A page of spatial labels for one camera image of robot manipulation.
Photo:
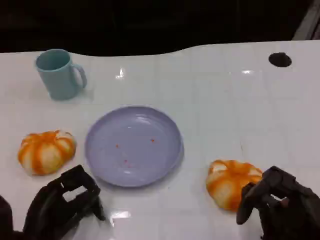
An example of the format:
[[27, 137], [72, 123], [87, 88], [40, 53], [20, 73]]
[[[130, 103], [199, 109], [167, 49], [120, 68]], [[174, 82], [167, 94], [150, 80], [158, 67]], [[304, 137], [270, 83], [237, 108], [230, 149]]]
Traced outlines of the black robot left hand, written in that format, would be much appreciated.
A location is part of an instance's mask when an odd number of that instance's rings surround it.
[[32, 240], [60, 240], [84, 217], [105, 221], [101, 189], [81, 165], [42, 187], [27, 211], [22, 232]]

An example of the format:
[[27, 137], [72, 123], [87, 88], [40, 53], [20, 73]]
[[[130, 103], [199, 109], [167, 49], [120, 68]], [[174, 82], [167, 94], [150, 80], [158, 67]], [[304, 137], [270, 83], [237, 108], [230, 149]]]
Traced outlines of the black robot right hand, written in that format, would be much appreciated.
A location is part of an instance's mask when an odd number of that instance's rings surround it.
[[318, 240], [320, 198], [290, 173], [272, 166], [257, 183], [241, 190], [236, 223], [244, 224], [253, 209], [259, 212], [262, 240]]

